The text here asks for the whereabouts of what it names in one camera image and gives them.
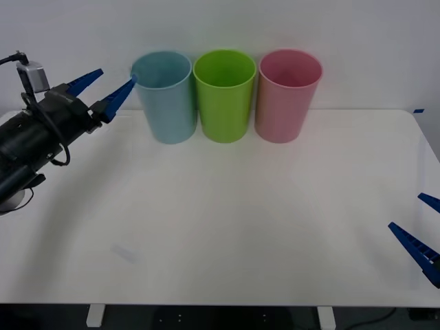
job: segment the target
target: pink cup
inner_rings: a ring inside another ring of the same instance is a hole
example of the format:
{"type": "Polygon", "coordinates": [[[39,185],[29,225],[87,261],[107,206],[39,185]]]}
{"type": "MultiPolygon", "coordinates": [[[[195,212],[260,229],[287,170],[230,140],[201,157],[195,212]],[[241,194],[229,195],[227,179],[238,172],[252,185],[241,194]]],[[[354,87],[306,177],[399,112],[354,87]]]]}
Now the pink cup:
{"type": "Polygon", "coordinates": [[[269,142],[292,141],[301,131],[322,66],[306,52],[280,49],[264,56],[259,69],[256,132],[269,142]]]}

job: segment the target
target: floor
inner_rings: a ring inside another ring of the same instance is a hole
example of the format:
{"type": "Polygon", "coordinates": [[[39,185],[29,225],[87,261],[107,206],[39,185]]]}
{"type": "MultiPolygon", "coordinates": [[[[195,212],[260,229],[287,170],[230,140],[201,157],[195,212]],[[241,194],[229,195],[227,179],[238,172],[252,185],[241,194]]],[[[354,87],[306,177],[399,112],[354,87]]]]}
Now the floor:
{"type": "MultiPolygon", "coordinates": [[[[171,324],[159,323],[159,318],[165,318],[166,311],[160,309],[161,307],[152,306],[126,306],[126,305],[111,305],[107,306],[102,330],[162,330],[162,329],[245,329],[246,326],[237,324],[239,326],[222,324],[221,327],[185,327],[185,324],[179,323],[175,326],[171,324]]],[[[209,307],[202,307],[205,311],[195,310],[197,307],[192,307],[193,312],[197,313],[198,319],[203,319],[207,314],[206,309],[209,307]]],[[[364,320],[371,320],[380,318],[388,313],[388,308],[335,308],[335,319],[337,330],[344,330],[349,325],[364,320]]],[[[5,326],[5,315],[20,316],[25,320],[35,320],[39,323],[38,330],[85,330],[87,328],[85,320],[87,317],[87,305],[0,305],[0,329],[1,330],[28,330],[22,324],[14,324],[13,326],[5,326]]],[[[319,329],[319,324],[316,315],[316,309],[311,307],[294,307],[289,308],[290,325],[278,324],[277,326],[257,327],[255,324],[247,327],[248,329],[319,329]]],[[[363,330],[412,330],[424,329],[435,330],[440,329],[440,320],[429,321],[412,321],[408,317],[406,309],[398,309],[397,312],[388,320],[379,324],[372,324],[360,327],[363,330]]]]}

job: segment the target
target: table leg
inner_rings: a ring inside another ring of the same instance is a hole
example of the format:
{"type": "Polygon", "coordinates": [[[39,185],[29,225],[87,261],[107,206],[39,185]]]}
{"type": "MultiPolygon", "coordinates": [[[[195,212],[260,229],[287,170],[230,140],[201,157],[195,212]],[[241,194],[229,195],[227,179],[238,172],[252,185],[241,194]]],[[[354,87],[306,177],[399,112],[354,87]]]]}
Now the table leg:
{"type": "Polygon", "coordinates": [[[86,324],[89,328],[100,328],[104,316],[105,304],[91,304],[86,324]]]}
{"type": "Polygon", "coordinates": [[[336,321],[332,307],[318,307],[321,330],[336,330],[336,321]]]}

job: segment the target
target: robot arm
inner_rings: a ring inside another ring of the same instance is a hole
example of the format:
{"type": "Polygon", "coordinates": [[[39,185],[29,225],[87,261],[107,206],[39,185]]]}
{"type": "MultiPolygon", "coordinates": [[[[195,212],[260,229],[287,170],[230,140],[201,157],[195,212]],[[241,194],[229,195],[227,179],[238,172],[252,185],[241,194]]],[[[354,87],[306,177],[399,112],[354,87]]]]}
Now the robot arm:
{"type": "Polygon", "coordinates": [[[103,74],[101,69],[50,88],[43,67],[28,61],[24,53],[17,52],[0,64],[10,61],[19,61],[17,71],[27,107],[0,126],[0,204],[20,190],[43,182],[45,176],[37,171],[46,163],[68,165],[69,144],[103,122],[110,123],[136,82],[134,76],[89,108],[77,96],[103,74]],[[44,98],[37,102],[35,93],[41,92],[45,92],[44,98]],[[66,161],[60,162],[55,157],[63,149],[66,161]]]}

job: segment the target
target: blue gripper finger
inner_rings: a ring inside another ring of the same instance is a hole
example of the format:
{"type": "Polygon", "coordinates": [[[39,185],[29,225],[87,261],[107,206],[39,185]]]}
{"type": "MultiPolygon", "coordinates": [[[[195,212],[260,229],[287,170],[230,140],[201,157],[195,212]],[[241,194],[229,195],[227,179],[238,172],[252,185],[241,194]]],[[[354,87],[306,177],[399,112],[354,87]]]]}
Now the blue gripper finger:
{"type": "Polygon", "coordinates": [[[66,85],[69,86],[69,88],[67,88],[66,92],[76,97],[103,74],[104,72],[101,69],[89,72],[88,74],[67,83],[66,85]]]}
{"type": "Polygon", "coordinates": [[[110,122],[116,116],[116,111],[121,107],[122,103],[127,99],[131,90],[135,86],[138,77],[133,75],[131,79],[126,82],[123,86],[116,89],[113,93],[108,95],[106,98],[103,98],[101,102],[106,103],[106,107],[104,110],[104,115],[107,117],[107,120],[110,122]]]}

